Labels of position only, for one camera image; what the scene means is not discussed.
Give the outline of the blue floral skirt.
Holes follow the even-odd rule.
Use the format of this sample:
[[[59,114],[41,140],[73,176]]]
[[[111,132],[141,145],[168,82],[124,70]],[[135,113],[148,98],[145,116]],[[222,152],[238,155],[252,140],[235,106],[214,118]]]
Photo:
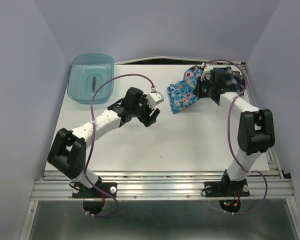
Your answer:
[[[168,100],[173,114],[177,114],[199,101],[193,91],[198,80],[201,79],[202,73],[203,70],[195,65],[184,72],[182,80],[171,83],[167,87]]]

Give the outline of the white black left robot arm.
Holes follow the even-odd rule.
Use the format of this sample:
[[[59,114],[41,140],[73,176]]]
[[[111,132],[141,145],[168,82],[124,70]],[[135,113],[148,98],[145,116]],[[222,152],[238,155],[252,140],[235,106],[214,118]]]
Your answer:
[[[83,185],[85,193],[90,197],[98,196],[102,179],[87,167],[87,149],[92,149],[95,141],[133,118],[137,118],[145,127],[150,127],[160,113],[157,105],[163,101],[164,96],[160,92],[153,90],[144,94],[142,90],[130,87],[123,98],[91,121],[71,130],[58,130],[47,162],[70,180]]]

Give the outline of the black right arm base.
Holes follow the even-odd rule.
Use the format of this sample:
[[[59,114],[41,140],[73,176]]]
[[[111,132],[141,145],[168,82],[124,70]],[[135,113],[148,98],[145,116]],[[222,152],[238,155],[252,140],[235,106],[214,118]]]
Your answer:
[[[201,195],[207,198],[227,198],[240,194],[241,197],[249,197],[250,191],[247,180],[231,181],[228,176],[223,176],[218,181],[205,181]]]

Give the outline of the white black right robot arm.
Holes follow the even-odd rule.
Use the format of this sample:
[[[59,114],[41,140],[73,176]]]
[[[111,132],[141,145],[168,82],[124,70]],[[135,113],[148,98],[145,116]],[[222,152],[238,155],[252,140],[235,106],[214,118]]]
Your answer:
[[[233,162],[224,171],[220,181],[204,183],[207,197],[228,197],[235,193],[249,196],[247,176],[255,161],[275,144],[273,114],[245,101],[242,90],[232,90],[227,80],[242,77],[231,67],[202,68],[201,78],[193,93],[198,98],[210,97],[228,111],[228,117],[239,121],[237,132],[238,152],[232,153]]]

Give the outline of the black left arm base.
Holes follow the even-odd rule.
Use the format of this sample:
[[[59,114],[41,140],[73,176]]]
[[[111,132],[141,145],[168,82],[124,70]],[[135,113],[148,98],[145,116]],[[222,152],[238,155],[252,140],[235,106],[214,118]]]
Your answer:
[[[71,181],[69,186],[72,188],[72,198],[74,199],[106,199],[110,198],[94,187],[87,188],[77,181]],[[113,198],[117,197],[118,184],[116,182],[101,182],[97,187]]]

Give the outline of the navy plaid pleated skirt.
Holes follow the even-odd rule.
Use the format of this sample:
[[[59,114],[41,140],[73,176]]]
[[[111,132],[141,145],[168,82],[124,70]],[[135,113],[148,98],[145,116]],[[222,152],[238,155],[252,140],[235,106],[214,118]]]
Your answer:
[[[233,70],[230,66],[213,67],[210,73],[211,77],[209,82],[219,84],[224,90],[224,94],[233,92],[240,95],[245,88],[246,84],[242,73],[238,70]]]

